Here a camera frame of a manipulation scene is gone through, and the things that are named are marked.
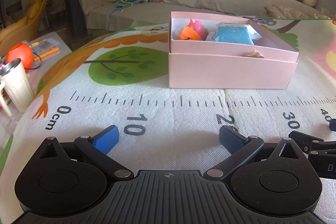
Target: black cable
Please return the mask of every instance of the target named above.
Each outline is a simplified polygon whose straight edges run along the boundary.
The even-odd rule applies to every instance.
[[[39,59],[40,59],[40,64],[37,66],[37,67],[35,67],[35,68],[24,68],[24,69],[28,69],[28,70],[33,70],[33,69],[38,69],[39,67],[41,67],[41,64],[42,64],[42,59],[41,59],[41,57],[37,54],[37,53],[35,53],[35,52],[33,52],[33,54],[35,54]]]

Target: white tumbler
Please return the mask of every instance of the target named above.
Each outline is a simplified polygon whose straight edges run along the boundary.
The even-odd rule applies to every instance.
[[[15,59],[0,69],[0,104],[6,114],[12,113],[7,106],[2,90],[5,89],[17,110],[21,113],[27,109],[34,99],[34,93],[28,83],[25,69],[20,59]]]

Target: pink box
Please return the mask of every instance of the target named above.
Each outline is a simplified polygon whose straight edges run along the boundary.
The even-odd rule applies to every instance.
[[[255,45],[179,40],[190,19],[210,31],[216,24],[250,24],[262,38]],[[298,52],[257,23],[239,17],[172,12],[169,34],[169,87],[207,89],[286,89],[297,66]],[[242,57],[260,52],[265,58]]]

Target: yellow chair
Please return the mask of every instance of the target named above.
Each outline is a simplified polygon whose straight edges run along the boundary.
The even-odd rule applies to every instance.
[[[29,2],[31,7],[27,10],[25,17],[0,31],[1,57],[16,44],[37,38],[47,0],[29,0]]]

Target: cup handle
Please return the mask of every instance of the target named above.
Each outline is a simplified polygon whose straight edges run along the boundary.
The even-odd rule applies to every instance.
[[[0,105],[2,106],[3,110],[6,112],[6,114],[11,117],[12,116],[12,112],[9,110],[8,105],[5,102],[4,97],[2,96],[2,90],[5,87],[5,83],[1,82],[0,83]]]

